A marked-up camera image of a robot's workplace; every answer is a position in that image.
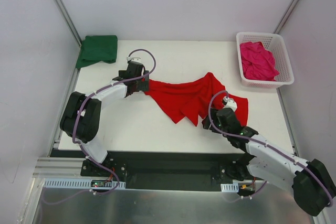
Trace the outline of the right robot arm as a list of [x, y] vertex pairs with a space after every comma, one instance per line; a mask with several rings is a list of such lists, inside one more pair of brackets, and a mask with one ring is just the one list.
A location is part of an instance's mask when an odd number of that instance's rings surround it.
[[225, 168], [228, 177], [240, 181], [261, 178], [291, 193], [296, 204], [311, 216], [333, 206], [335, 184], [323, 162], [308, 161], [270, 144], [256, 130], [242, 126], [231, 108], [209, 108], [202, 125], [244, 152]]

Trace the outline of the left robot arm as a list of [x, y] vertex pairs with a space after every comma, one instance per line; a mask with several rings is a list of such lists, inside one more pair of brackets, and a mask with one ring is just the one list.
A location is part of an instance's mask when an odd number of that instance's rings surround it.
[[148, 91], [150, 73], [142, 63], [131, 60], [127, 69], [120, 70], [106, 86], [87, 94], [75, 91], [68, 99], [60, 129], [94, 161], [92, 168], [99, 176], [111, 171], [111, 163], [106, 160], [108, 152], [98, 138], [101, 111], [134, 92]]

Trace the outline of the red t shirt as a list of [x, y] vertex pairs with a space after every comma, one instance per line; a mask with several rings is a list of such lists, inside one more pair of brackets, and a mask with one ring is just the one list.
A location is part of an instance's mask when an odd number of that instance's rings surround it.
[[187, 83], [149, 81], [149, 95], [161, 110], [175, 123], [188, 118], [195, 126], [198, 118], [206, 118], [211, 98], [225, 90], [225, 86], [208, 72], [204, 77]]

